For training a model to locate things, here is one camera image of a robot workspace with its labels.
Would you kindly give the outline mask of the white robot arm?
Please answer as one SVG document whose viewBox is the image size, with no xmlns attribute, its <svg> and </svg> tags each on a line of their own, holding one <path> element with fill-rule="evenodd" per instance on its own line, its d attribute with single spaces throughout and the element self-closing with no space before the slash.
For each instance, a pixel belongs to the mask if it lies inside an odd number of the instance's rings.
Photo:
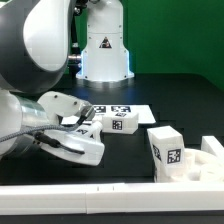
<svg viewBox="0 0 224 224">
<path fill-rule="evenodd" d="M 132 133 L 136 116 L 94 118 L 91 103 L 54 91 L 65 70 L 94 88 L 134 75 L 123 44 L 120 0 L 8 0 L 0 5 L 0 158 L 37 146 L 96 166 L 102 131 Z"/>
</svg>

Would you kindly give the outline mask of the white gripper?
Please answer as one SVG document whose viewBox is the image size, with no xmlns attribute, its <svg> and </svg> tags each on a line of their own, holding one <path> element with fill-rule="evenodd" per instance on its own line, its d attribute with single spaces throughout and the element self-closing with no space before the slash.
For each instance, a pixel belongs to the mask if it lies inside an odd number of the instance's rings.
<svg viewBox="0 0 224 224">
<path fill-rule="evenodd" d="M 80 136 L 75 130 L 91 121 L 95 115 L 93 105 L 77 97 L 49 91 L 38 103 L 43 107 L 52 129 L 43 131 L 49 143 L 41 141 L 41 148 L 61 159 L 90 166 L 97 166 L 105 146 L 93 138 Z"/>
</svg>

